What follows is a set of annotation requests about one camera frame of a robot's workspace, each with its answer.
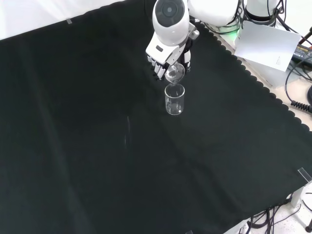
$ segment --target black fabric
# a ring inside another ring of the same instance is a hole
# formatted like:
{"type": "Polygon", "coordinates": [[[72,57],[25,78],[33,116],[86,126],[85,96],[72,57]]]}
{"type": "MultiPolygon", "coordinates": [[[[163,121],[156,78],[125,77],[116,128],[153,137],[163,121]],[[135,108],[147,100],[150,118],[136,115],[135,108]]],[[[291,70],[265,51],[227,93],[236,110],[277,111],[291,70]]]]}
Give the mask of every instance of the black fabric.
{"type": "Polygon", "coordinates": [[[206,29],[164,106],[128,0],[0,42],[0,232],[221,234],[312,174],[312,136],[206,29]]]}

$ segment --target empty glass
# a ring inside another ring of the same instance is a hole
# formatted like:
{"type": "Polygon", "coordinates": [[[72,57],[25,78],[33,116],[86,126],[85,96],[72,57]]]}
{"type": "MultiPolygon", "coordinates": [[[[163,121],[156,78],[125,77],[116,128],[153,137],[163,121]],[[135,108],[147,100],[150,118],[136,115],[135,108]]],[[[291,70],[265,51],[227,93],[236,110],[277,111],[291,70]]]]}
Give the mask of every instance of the empty glass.
{"type": "Polygon", "coordinates": [[[176,62],[174,65],[170,66],[166,73],[165,78],[170,83],[179,83],[180,80],[184,77],[185,68],[181,63],[176,62]]]}
{"type": "Polygon", "coordinates": [[[168,84],[165,88],[166,111],[173,115],[179,115],[184,109],[185,89],[181,84],[168,84]]]}

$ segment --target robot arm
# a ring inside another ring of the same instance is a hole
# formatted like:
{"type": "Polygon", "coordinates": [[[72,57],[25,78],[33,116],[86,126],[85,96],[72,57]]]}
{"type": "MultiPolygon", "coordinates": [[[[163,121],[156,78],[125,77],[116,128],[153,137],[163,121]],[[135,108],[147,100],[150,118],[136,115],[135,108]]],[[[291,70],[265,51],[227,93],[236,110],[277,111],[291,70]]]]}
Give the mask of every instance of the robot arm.
{"type": "MultiPolygon", "coordinates": [[[[199,35],[190,15],[212,26],[225,26],[237,11],[239,0],[157,0],[153,9],[154,35],[146,48],[148,61],[162,79],[175,62],[190,70],[192,41],[199,35]]],[[[248,0],[246,11],[254,22],[270,25],[280,0],[248,0]]]]}
{"type": "Polygon", "coordinates": [[[175,62],[190,69],[192,39],[199,32],[190,23],[187,0],[157,0],[153,9],[154,35],[146,48],[159,79],[175,62]]]}

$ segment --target cable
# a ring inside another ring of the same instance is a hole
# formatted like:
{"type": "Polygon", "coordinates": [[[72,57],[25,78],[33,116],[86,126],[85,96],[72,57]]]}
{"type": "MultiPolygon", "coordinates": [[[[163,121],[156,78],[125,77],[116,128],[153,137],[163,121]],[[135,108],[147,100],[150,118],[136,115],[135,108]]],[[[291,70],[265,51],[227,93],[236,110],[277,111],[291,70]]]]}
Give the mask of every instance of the cable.
{"type": "Polygon", "coordinates": [[[296,214],[297,212],[299,212],[300,209],[301,209],[301,204],[300,204],[300,206],[299,206],[299,209],[298,209],[296,212],[292,213],[291,215],[287,216],[286,218],[282,219],[281,221],[276,222],[274,225],[276,225],[276,224],[278,224],[278,223],[280,223],[280,222],[282,222],[282,221],[288,219],[290,216],[293,216],[294,214],[296,214]]]}
{"type": "Polygon", "coordinates": [[[262,215],[259,219],[257,219],[253,224],[255,224],[256,222],[258,222],[264,215],[265,215],[265,213],[263,213],[263,215],[262,215]]]}
{"type": "MultiPolygon", "coordinates": [[[[253,220],[254,220],[254,217],[252,216],[250,222],[253,223],[253,220]]],[[[250,225],[248,230],[247,230],[247,232],[246,232],[246,234],[249,234],[251,228],[252,228],[252,226],[250,225]]]]}
{"type": "Polygon", "coordinates": [[[295,67],[293,67],[293,68],[291,69],[291,71],[288,73],[287,78],[286,78],[286,81],[285,81],[285,92],[286,92],[286,96],[288,97],[288,99],[292,102],[292,103],[291,103],[292,106],[297,107],[298,109],[301,109],[301,110],[308,111],[308,112],[312,113],[312,106],[306,105],[306,104],[302,104],[302,103],[297,102],[297,101],[293,101],[293,100],[290,98],[290,96],[289,96],[289,94],[288,94],[288,92],[287,92],[287,82],[288,82],[289,76],[291,75],[291,73],[293,72],[293,70],[294,70],[296,67],[298,67],[300,64],[302,64],[303,62],[307,61],[308,59],[312,59],[312,56],[307,57],[307,58],[305,58],[304,60],[302,60],[302,61],[300,61],[299,63],[297,63],[297,64],[295,65],[295,67]]]}
{"type": "Polygon", "coordinates": [[[293,66],[291,63],[290,63],[289,65],[298,73],[299,76],[303,77],[303,78],[306,79],[306,80],[312,81],[311,77],[304,71],[304,68],[302,68],[302,71],[303,71],[306,75],[308,75],[308,77],[305,77],[305,76],[304,76],[301,72],[299,72],[299,71],[296,69],[296,67],[293,66]]]}
{"type": "Polygon", "coordinates": [[[234,19],[232,21],[230,21],[227,25],[233,23],[236,20],[237,14],[238,14],[239,5],[240,5],[240,0],[238,0],[238,3],[237,3],[237,8],[236,8],[236,12],[235,12],[235,15],[234,15],[234,19]]]}
{"type": "Polygon", "coordinates": [[[307,77],[309,78],[309,80],[312,80],[312,78],[309,76],[309,74],[307,73],[306,69],[303,67],[302,71],[304,72],[304,74],[307,75],[307,77]]]}
{"type": "Polygon", "coordinates": [[[304,202],[304,200],[302,200],[302,203],[308,208],[309,211],[312,212],[312,209],[309,206],[307,206],[307,204],[304,202]]]}
{"type": "Polygon", "coordinates": [[[284,22],[286,22],[286,10],[287,10],[287,0],[285,0],[285,17],[284,17],[284,22]]]}
{"type": "Polygon", "coordinates": [[[229,31],[229,32],[216,32],[215,30],[213,30],[211,27],[209,27],[206,23],[204,23],[204,25],[210,30],[212,31],[213,33],[216,33],[216,34],[219,34],[219,35],[224,35],[224,34],[229,34],[229,33],[234,33],[234,32],[237,32],[239,30],[239,28],[236,28],[232,31],[229,31]]]}
{"type": "MultiPolygon", "coordinates": [[[[279,16],[279,15],[277,15],[276,16],[276,18],[278,19],[278,21],[281,23],[281,25],[287,30],[287,31],[293,31],[294,33],[297,33],[297,34],[299,34],[297,31],[295,31],[295,30],[293,30],[292,28],[290,28],[283,20],[282,20],[282,18],[279,16]]],[[[301,38],[302,39],[304,39],[307,43],[309,43],[310,45],[312,45],[312,43],[309,41],[309,40],[307,40],[305,37],[303,37],[303,36],[301,36],[301,38]]]]}
{"type": "Polygon", "coordinates": [[[259,24],[259,25],[267,25],[268,23],[270,24],[271,22],[273,22],[275,20],[275,18],[272,18],[269,22],[258,22],[258,21],[255,21],[253,19],[251,19],[247,13],[247,10],[246,10],[246,7],[245,7],[245,3],[244,3],[244,0],[242,0],[242,8],[243,8],[243,11],[244,11],[244,16],[246,16],[246,18],[250,21],[250,22],[253,22],[255,24],[259,24]]]}

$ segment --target white paper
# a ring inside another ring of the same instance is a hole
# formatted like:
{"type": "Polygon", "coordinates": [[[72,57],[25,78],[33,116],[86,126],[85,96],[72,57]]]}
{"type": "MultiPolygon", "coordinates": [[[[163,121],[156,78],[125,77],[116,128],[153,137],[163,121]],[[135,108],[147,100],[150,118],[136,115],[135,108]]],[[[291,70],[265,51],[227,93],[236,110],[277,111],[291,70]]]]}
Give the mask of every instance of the white paper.
{"type": "Polygon", "coordinates": [[[285,72],[299,41],[297,33],[244,21],[235,55],[285,72]]]}

